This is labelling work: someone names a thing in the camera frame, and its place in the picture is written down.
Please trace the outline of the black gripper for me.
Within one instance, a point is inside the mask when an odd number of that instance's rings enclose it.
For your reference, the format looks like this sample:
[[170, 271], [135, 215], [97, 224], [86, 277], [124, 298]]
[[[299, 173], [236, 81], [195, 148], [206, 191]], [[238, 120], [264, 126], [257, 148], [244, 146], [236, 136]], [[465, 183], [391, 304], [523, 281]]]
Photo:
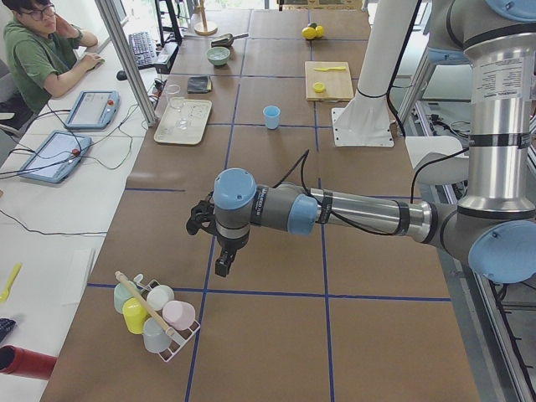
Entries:
[[[186, 230], [189, 235], [195, 235], [200, 230], [210, 235], [217, 234], [213, 191], [191, 208], [190, 217], [186, 223]], [[235, 250], [222, 249], [219, 257], [215, 261], [215, 274], [217, 276], [227, 276], [230, 273], [235, 256]]]

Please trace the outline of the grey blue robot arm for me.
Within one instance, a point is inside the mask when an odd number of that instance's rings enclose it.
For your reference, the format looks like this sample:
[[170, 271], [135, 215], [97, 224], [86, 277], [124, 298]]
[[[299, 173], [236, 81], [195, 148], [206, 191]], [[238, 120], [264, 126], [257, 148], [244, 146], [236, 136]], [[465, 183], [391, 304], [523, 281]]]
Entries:
[[525, 195], [535, 98], [535, 4], [532, 1], [435, 1], [427, 45], [434, 64], [472, 67], [468, 145], [454, 157], [423, 160], [417, 176], [451, 182], [468, 171], [456, 204], [402, 202], [308, 188], [281, 180], [258, 184], [241, 168], [221, 172], [208, 197], [192, 208], [189, 234], [214, 235], [215, 263], [226, 276], [252, 226], [308, 235], [315, 224], [351, 226], [372, 235], [406, 235], [444, 250], [496, 283], [535, 272], [535, 207]]

